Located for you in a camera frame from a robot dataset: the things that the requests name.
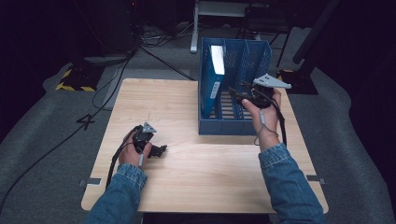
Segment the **denim jacket sleeve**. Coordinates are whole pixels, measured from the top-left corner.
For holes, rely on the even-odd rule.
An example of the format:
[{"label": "denim jacket sleeve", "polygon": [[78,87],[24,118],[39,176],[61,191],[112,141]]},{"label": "denim jacket sleeve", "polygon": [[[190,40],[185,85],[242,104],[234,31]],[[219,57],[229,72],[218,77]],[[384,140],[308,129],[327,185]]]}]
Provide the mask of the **denim jacket sleeve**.
[{"label": "denim jacket sleeve", "polygon": [[85,223],[132,223],[147,178],[143,170],[131,164],[120,165]]},{"label": "denim jacket sleeve", "polygon": [[318,198],[283,143],[264,150],[259,159],[280,223],[325,223]]}]

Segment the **blue file organizer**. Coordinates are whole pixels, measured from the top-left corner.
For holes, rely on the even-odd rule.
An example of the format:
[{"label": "blue file organizer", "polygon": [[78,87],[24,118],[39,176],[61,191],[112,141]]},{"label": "blue file organizer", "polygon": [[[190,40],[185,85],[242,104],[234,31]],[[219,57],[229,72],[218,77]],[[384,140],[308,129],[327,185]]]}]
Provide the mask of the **blue file organizer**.
[{"label": "blue file organizer", "polygon": [[[204,118],[202,108],[209,99],[204,97],[207,83],[203,78],[203,69],[205,69],[211,45],[225,47],[225,75],[211,115]],[[244,90],[239,85],[240,81],[245,80],[252,83],[254,78],[265,75],[268,72],[271,55],[271,47],[267,41],[202,38],[198,81],[199,134],[256,135],[250,114],[235,102],[228,93],[228,88],[231,86],[237,91],[243,92]]]}]

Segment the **human hand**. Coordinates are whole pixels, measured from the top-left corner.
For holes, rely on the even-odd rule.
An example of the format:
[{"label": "human hand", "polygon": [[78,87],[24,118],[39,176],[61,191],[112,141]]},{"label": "human hand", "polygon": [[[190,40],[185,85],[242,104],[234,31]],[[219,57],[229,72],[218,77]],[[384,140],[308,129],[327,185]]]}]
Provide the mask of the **human hand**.
[{"label": "human hand", "polygon": [[[274,89],[274,100],[277,102],[280,107],[280,91]],[[274,145],[279,144],[279,139],[276,134],[276,127],[278,122],[278,117],[276,113],[276,109],[273,105],[262,110],[265,118],[265,127],[262,127],[262,120],[260,118],[260,109],[251,103],[249,100],[244,99],[242,101],[242,105],[245,109],[250,113],[253,118],[253,126],[256,130],[256,133],[259,134],[259,144],[260,150],[263,151],[268,147],[273,147]]]},{"label": "human hand", "polygon": [[[133,132],[129,137],[128,135],[125,136],[125,138],[128,137],[128,139],[125,141],[125,145],[119,155],[119,164],[129,163],[135,167],[139,167],[140,154],[137,153],[136,149],[134,148],[134,141],[132,139],[134,137],[134,134],[135,132]],[[140,167],[142,169],[151,151],[151,147],[152,144],[150,142],[146,143],[145,149],[143,150],[143,164]]]}]

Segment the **wooden table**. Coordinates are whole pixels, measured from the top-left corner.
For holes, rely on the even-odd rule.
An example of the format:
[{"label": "wooden table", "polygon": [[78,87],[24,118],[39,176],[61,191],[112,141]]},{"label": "wooden table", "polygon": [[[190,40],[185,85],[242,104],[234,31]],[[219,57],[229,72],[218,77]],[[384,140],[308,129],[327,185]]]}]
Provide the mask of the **wooden table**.
[{"label": "wooden table", "polygon": [[[87,187],[83,209],[90,210],[104,193],[111,158],[124,135],[148,121],[157,130],[151,143],[168,148],[160,158],[148,159],[140,212],[275,212],[255,136],[199,135],[197,89],[196,81],[124,79],[92,169],[91,177],[102,178],[102,184]],[[306,175],[316,175],[289,98],[280,91],[290,153]],[[327,212],[321,185],[309,184]]]}]

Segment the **black cable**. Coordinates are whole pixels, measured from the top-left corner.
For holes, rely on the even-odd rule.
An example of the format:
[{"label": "black cable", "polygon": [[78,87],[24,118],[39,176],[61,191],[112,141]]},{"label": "black cable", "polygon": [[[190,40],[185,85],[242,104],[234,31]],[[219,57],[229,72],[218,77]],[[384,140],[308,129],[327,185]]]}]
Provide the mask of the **black cable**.
[{"label": "black cable", "polygon": [[50,149],[47,153],[45,153],[43,156],[41,156],[38,160],[36,160],[31,166],[29,166],[29,168],[27,168],[15,181],[14,183],[11,185],[11,187],[8,188],[6,194],[3,196],[3,199],[0,203],[0,216],[1,216],[1,212],[3,211],[3,207],[4,204],[6,202],[6,199],[9,195],[9,193],[14,189],[14,187],[18,184],[18,182],[29,172],[31,171],[40,161],[42,161],[44,158],[46,158],[51,152],[53,152],[55,149],[57,149],[58,147],[60,147],[62,144],[64,144],[67,140],[69,140],[71,137],[73,137],[79,130],[81,130],[87,123],[89,123],[100,111],[103,110],[103,108],[106,106],[106,104],[110,101],[111,97],[114,95],[114,93],[116,92],[116,89],[118,87],[118,85],[120,84],[120,80],[123,74],[123,71],[125,69],[126,64],[131,60],[132,57],[129,57],[128,61],[125,63],[125,65],[122,67],[121,70],[121,74],[120,74],[120,78],[119,81],[117,82],[116,88],[113,90],[113,92],[110,94],[110,96],[108,97],[108,99],[105,101],[105,103],[90,117],[88,118],[88,120],[81,124],[75,131],[73,131],[71,134],[69,134],[64,140],[62,140],[58,145],[56,145],[55,147],[53,147],[52,149]]},{"label": "black cable", "polygon": [[283,114],[280,113],[280,108],[279,108],[279,104],[277,103],[277,101],[274,100],[274,98],[272,98],[272,102],[276,104],[276,106],[274,106],[274,107],[276,108],[276,114],[277,114],[277,117],[279,118],[280,131],[282,132],[283,143],[286,146],[288,144],[288,139],[286,138],[285,118],[283,117]]},{"label": "black cable", "polygon": [[98,105],[95,104],[95,98],[96,98],[97,94],[98,94],[100,91],[102,91],[106,86],[108,86],[108,84],[110,84],[114,79],[116,79],[116,77],[119,75],[119,70],[120,70],[121,67],[122,67],[122,64],[120,64],[119,68],[117,69],[116,75],[115,75],[113,78],[111,78],[111,79],[106,83],[106,85],[103,86],[101,89],[99,89],[99,91],[97,91],[97,92],[95,93],[95,95],[92,97],[92,105],[93,105],[95,108],[97,108],[97,109],[100,108],[100,106],[98,106]]},{"label": "black cable", "polygon": [[[184,29],[181,29],[181,31],[177,31],[177,35],[174,35],[174,36],[170,36],[170,35],[157,35],[157,32],[156,32],[155,30],[153,30],[153,31],[146,31],[145,33],[147,33],[147,32],[149,32],[149,33],[153,32],[153,33],[155,34],[155,37],[158,37],[158,38],[155,38],[155,37],[153,37],[152,35],[146,36],[146,35],[143,34],[143,39],[142,39],[141,45],[144,46],[144,47],[146,47],[146,48],[162,47],[162,46],[166,45],[167,43],[169,43],[169,42],[171,42],[171,41],[173,41],[173,40],[179,40],[179,39],[181,39],[181,38],[184,38],[184,37],[187,36],[187,35],[192,35],[192,33],[191,33],[191,34],[185,34],[185,35],[183,35],[182,33],[184,33],[185,31],[190,30],[190,29],[193,27],[193,25],[194,25],[194,23],[189,24],[189,25],[186,26]],[[149,39],[154,39],[154,38],[157,39],[157,43],[155,43],[155,44],[150,44],[150,43],[148,43],[148,40],[149,40]]]},{"label": "black cable", "polygon": [[152,54],[151,52],[149,52],[148,50],[144,49],[143,47],[139,47],[143,52],[147,53],[148,55],[154,57],[155,59],[157,59],[158,61],[164,63],[166,66],[170,67],[171,69],[175,70],[177,73],[181,74],[183,77],[188,78],[189,80],[192,81],[196,81],[193,77],[190,77],[189,75],[185,74],[184,72],[180,71],[178,68],[174,67],[172,64],[164,61],[163,59],[161,59],[158,56],[155,56],[154,54]]},{"label": "black cable", "polygon": [[107,182],[106,182],[106,189],[108,187],[108,185],[111,182],[111,177],[113,176],[113,171],[114,171],[114,166],[116,165],[116,161],[119,158],[120,153],[122,152],[122,150],[130,145],[129,144],[125,144],[126,141],[128,140],[128,138],[131,136],[131,134],[136,131],[136,128],[133,128],[131,131],[129,131],[129,133],[126,135],[126,137],[123,139],[121,145],[119,146],[119,148],[117,149],[116,153],[114,154],[113,158],[111,159],[111,164],[110,164],[110,168],[108,169],[108,174],[107,174]]}]

